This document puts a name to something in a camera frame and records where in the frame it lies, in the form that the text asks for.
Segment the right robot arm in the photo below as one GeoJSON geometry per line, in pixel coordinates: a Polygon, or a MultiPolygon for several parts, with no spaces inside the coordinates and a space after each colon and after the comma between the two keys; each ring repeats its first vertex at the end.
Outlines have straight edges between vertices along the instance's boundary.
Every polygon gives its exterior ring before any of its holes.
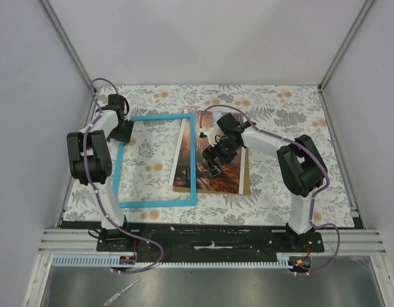
{"type": "Polygon", "coordinates": [[[329,184],[327,167],[312,138],[304,134],[290,140],[261,130],[250,120],[241,123],[230,113],[220,117],[216,124],[207,130],[199,123],[200,137],[209,142],[203,151],[209,176],[220,175],[221,166],[230,164],[241,148],[258,150],[277,159],[283,183],[291,195],[285,244],[291,251],[301,251],[316,229],[312,222],[315,195],[329,184]]]}

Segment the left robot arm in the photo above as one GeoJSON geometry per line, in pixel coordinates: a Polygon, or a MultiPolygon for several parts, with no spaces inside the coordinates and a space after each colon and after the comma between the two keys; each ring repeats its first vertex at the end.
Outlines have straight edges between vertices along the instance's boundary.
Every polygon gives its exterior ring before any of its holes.
{"type": "Polygon", "coordinates": [[[98,239],[105,241],[111,237],[111,244],[119,251],[132,246],[133,235],[122,229],[127,220],[113,191],[113,162],[107,140],[130,141],[134,122],[126,119],[129,111],[126,98],[111,94],[91,123],[67,135],[71,175],[86,187],[101,214],[98,239]]]}

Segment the blue picture frame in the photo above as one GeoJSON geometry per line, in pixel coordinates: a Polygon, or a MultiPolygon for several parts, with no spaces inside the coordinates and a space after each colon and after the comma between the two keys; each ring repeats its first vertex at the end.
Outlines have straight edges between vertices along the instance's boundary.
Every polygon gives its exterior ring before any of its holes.
{"type": "Polygon", "coordinates": [[[177,114],[152,114],[144,116],[131,116],[133,122],[169,121],[183,120],[190,121],[190,197],[186,200],[152,200],[152,201],[119,201],[121,209],[157,208],[157,207],[193,207],[197,203],[196,192],[196,135],[195,135],[195,115],[193,113],[177,114]]]}

